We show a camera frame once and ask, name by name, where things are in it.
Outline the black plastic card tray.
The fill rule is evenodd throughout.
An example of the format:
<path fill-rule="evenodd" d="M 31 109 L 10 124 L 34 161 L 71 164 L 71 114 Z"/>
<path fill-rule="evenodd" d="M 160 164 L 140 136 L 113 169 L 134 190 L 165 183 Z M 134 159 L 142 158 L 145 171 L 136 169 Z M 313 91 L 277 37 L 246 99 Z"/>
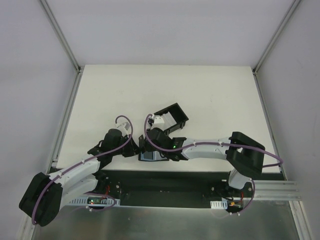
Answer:
<path fill-rule="evenodd" d="M 183 129 L 185 127 L 186 122 L 189 120 L 189 118 L 187 117 L 185 112 L 182 110 L 180 105 L 176 102 L 170 106 L 167 106 L 167 107 L 153 113 L 151 115 L 151 117 L 148 118 L 147 123 L 150 126 L 150 130 L 153 128 L 157 128 L 157 127 L 153 126 L 154 116 L 161 116 L 162 117 L 163 114 L 168 113 L 168 112 L 170 112 L 171 115 L 174 117 L 176 124 L 172 125 L 172 126 L 165 124 L 161 128 L 158 127 L 159 129 L 161 129 L 164 132 L 164 134 L 166 136 L 168 136 L 169 134 L 171 134 L 174 131 L 177 131 L 179 129 Z"/>

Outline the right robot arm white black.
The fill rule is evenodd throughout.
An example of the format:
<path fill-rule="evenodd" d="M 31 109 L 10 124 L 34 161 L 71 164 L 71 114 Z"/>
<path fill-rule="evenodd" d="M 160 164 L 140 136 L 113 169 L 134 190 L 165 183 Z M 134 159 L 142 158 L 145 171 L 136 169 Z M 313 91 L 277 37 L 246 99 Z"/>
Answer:
<path fill-rule="evenodd" d="M 217 140 L 196 140 L 186 137 L 170 138 L 163 130 L 155 127 L 139 137 L 141 152 L 158 152 L 164 159 L 188 161 L 192 159 L 218 159 L 229 162 L 225 192 L 230 197 L 242 193 L 250 179 L 261 176 L 265 147 L 249 136 L 234 131 L 230 137 Z"/>

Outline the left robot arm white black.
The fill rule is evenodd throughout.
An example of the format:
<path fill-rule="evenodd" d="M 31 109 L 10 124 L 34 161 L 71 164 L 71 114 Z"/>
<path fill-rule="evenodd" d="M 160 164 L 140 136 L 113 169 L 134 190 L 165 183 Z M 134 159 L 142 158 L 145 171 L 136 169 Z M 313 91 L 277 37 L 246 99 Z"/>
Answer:
<path fill-rule="evenodd" d="M 112 128 L 78 163 L 49 175 L 36 174 L 18 207 L 31 218 L 33 225 L 44 227 L 71 200 L 87 192 L 99 195 L 105 191 L 106 183 L 100 170 L 110 164 L 114 156 L 133 157 L 139 151 L 130 134 Z"/>

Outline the black leather card holder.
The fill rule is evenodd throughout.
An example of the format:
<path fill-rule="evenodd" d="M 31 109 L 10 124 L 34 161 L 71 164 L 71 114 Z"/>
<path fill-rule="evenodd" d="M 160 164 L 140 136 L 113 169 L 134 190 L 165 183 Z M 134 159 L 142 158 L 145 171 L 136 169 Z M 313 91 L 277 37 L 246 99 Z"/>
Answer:
<path fill-rule="evenodd" d="M 145 151 L 145 152 L 153 152 L 153 161 L 146 161 L 146 162 L 164 162 L 164 161 L 169 161 L 168 158 L 162 156 L 158 151 Z M 144 152 L 141 152 L 139 155 L 138 155 L 138 160 L 140 160 L 140 156 L 141 154 L 143 154 Z"/>

